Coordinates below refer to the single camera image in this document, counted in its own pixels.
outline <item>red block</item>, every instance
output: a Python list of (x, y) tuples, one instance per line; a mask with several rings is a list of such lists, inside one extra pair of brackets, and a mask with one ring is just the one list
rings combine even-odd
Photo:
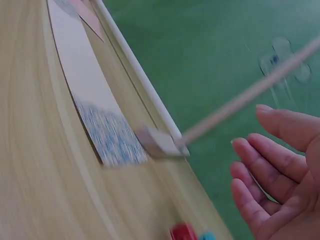
[(190, 224), (181, 223), (170, 229), (172, 240), (197, 240), (197, 235)]

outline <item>blue block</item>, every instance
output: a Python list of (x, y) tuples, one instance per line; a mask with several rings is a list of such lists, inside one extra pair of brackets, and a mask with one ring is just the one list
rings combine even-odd
[(198, 240), (216, 240), (216, 237), (212, 232), (205, 232), (200, 235)]

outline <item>white rod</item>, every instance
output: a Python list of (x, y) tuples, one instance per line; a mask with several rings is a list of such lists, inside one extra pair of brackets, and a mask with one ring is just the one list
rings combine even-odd
[(131, 48), (129, 47), (127, 41), (125, 40), (124, 36), (120, 32), (118, 26), (116, 25), (115, 21), (111, 17), (110, 13), (108, 12), (106, 6), (102, 2), (102, 0), (96, 0), (97, 6), (101, 10), (104, 18), (106, 19), (109, 27), (111, 28), (116, 40), (118, 41), (119, 45), (122, 48), (126, 58), (128, 59), (129, 63), (132, 65), (135, 74), (140, 79), (144, 89), (146, 90), (148, 96), (150, 97), (152, 103), (154, 104), (156, 110), (159, 112), (162, 120), (164, 121), (165, 125), (170, 131), (170, 134), (173, 138), (181, 138), (181, 132), (179, 131), (177, 125), (175, 124), (174, 120), (170, 116), (168, 110), (166, 109), (165, 105), (161, 101), (159, 95), (157, 94), (154, 86), (151, 84), (148, 76), (146, 75), (145, 71), (141, 67), (140, 63), (138, 62), (136, 56), (132, 52)]
[(288, 73), (300, 66), (300, 64), (314, 54), (320, 48), (320, 36), (306, 45), (302, 50), (294, 54), (282, 65), (277, 67), (270, 75), (260, 79), (257, 83), (249, 87), (242, 94), (238, 95), (232, 101), (226, 103), (217, 111), (200, 121), (195, 126), (187, 130), (183, 137), (175, 143), (178, 147), (187, 145), (205, 134), (216, 125), (221, 123), (230, 115), (244, 107), (261, 93), (272, 87), (273, 84), (284, 78)]

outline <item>cardboard strip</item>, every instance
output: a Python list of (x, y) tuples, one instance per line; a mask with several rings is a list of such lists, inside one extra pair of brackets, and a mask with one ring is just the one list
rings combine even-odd
[(75, 7), (76, 12), (80, 18), (95, 32), (95, 34), (104, 41), (100, 29), (100, 22), (96, 15), (94, 15), (81, 0), (69, 0)]
[(100, 69), (77, 11), (69, 0), (47, 0), (61, 66), (81, 120), (102, 162), (141, 164), (147, 156)]

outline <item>hand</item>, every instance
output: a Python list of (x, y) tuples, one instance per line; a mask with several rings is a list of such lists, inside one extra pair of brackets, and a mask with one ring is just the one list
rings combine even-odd
[(241, 159), (230, 167), (236, 207), (256, 240), (319, 240), (320, 118), (266, 105), (257, 106), (256, 116), (305, 157), (260, 134), (235, 139)]

